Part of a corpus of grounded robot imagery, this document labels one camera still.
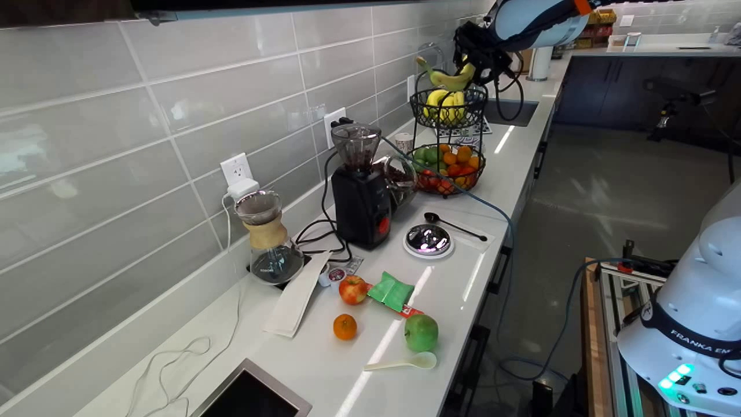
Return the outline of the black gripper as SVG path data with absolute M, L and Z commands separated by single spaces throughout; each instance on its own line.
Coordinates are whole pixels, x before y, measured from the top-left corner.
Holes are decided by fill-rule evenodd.
M 466 21 L 454 30 L 454 62 L 473 84 L 511 74 L 511 56 L 491 40 L 489 30 Z

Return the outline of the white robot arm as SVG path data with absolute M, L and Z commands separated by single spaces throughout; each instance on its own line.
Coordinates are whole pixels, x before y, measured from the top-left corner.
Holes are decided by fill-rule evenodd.
M 489 84 L 507 72 L 511 56 L 529 45 L 569 43 L 602 0 L 498 0 L 484 21 L 454 30 L 454 60 L 473 64 L 474 80 Z

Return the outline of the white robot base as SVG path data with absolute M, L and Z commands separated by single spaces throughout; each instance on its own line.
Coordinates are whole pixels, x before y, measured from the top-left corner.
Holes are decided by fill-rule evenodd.
M 741 186 L 709 210 L 656 298 L 619 334 L 622 360 L 668 406 L 741 417 Z

